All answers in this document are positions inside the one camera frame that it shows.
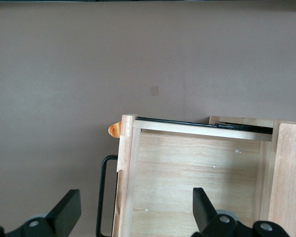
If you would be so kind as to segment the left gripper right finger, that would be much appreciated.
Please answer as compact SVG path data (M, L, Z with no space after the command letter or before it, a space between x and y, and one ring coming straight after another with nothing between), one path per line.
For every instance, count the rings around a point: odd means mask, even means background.
M193 189L193 216L198 232L192 237L234 237L237 222L230 215L217 213L203 188Z

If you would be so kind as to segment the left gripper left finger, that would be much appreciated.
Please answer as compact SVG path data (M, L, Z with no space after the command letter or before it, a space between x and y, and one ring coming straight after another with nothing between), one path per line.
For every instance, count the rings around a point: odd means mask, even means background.
M7 236L68 237L80 216L80 190L69 190L45 217L32 218Z

